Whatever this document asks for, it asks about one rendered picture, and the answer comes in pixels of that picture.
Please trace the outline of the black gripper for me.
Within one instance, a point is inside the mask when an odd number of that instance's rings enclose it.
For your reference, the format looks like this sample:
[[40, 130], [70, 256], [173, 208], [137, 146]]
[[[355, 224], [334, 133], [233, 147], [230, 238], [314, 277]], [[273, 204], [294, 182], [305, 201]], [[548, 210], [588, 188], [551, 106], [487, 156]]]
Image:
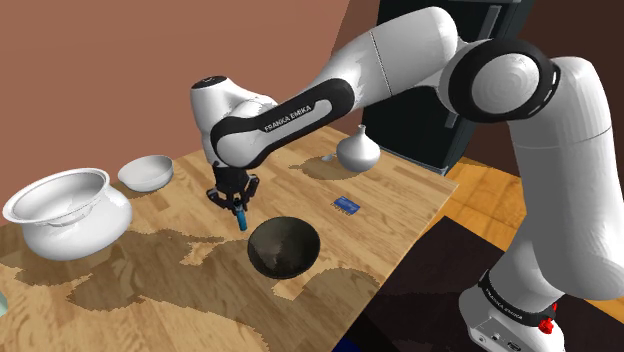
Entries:
[[[240, 193], [240, 205], [247, 211], [247, 204], [255, 196], [258, 188], [259, 178], [256, 175], [249, 175], [245, 169], [217, 165], [213, 165], [212, 168], [216, 188], [206, 191], [208, 199], [222, 209], [235, 210], [234, 194]], [[219, 192], [224, 193], [225, 197], [221, 197]]]

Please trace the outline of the black bowl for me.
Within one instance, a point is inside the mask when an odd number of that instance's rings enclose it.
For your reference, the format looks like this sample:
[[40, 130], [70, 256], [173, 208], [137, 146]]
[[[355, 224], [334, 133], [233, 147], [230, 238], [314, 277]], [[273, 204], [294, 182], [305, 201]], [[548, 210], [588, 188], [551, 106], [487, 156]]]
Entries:
[[272, 279], [291, 279], [312, 267], [320, 253], [320, 237], [304, 220], [280, 216], [260, 224], [248, 239], [253, 267]]

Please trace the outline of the white bowl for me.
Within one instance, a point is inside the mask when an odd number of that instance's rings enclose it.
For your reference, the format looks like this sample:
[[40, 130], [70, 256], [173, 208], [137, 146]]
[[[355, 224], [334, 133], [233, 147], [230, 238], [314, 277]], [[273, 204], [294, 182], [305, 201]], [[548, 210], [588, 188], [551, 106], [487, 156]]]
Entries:
[[168, 184], [174, 175], [171, 158], [165, 155], [149, 155], [124, 165], [118, 179], [130, 190], [148, 193]]

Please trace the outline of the blue card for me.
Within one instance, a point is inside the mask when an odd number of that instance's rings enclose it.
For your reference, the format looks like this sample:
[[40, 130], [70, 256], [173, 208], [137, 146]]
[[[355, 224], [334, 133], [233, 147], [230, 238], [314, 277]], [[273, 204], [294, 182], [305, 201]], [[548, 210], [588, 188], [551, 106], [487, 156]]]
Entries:
[[354, 215], [360, 209], [358, 204], [349, 200], [345, 196], [341, 196], [336, 199], [332, 205], [348, 215]]

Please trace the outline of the white vase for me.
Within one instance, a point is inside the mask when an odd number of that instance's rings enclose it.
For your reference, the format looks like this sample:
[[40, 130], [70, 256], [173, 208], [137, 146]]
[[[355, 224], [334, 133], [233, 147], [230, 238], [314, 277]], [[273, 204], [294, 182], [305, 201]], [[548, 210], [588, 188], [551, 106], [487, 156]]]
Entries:
[[365, 172], [373, 168], [381, 155], [377, 143], [366, 135], [366, 126], [360, 124], [356, 133], [341, 140], [336, 147], [340, 164], [351, 172]]

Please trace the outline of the wooden table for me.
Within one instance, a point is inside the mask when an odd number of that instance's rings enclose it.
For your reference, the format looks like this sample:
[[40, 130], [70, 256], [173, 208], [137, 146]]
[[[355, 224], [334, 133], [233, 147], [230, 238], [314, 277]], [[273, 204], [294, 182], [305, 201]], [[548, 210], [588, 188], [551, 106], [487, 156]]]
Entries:
[[[322, 161], [340, 138], [323, 128], [257, 171], [249, 227], [293, 216], [319, 233], [318, 259], [291, 280], [253, 268], [247, 234], [206, 197], [201, 152], [162, 189], [131, 193], [127, 232], [88, 258], [39, 258], [1, 227], [0, 352], [330, 352], [455, 190], [390, 154], [361, 174]], [[360, 209], [333, 206], [341, 196]]]

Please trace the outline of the large white pot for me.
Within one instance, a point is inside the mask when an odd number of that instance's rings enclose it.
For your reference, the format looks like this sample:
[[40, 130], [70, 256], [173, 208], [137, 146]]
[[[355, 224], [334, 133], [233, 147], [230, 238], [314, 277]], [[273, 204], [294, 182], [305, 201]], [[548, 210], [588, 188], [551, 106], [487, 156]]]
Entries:
[[14, 194], [3, 216], [21, 226], [37, 255], [69, 261], [116, 241], [132, 221], [129, 200], [98, 168], [78, 168], [39, 179]]

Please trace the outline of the black fridge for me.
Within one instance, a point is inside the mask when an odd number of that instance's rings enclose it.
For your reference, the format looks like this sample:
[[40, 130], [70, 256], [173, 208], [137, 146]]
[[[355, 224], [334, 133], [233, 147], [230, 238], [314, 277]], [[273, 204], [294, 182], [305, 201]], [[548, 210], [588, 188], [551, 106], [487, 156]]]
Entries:
[[[427, 6], [441, 7], [455, 20], [461, 39], [513, 38], [535, 0], [380, 0], [377, 22]], [[474, 148], [475, 124], [449, 112], [430, 87], [416, 87], [366, 107], [362, 123], [382, 149], [438, 174], [446, 174]]]

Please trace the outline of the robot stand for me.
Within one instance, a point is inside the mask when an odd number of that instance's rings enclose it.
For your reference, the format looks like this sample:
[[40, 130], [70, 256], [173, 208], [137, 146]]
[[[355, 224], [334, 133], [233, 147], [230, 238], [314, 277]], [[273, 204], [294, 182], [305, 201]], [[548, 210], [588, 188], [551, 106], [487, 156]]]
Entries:
[[[444, 217], [410, 249], [332, 352], [486, 352], [467, 333], [460, 293], [503, 251]], [[566, 352], [624, 352], [624, 324], [564, 296]]]

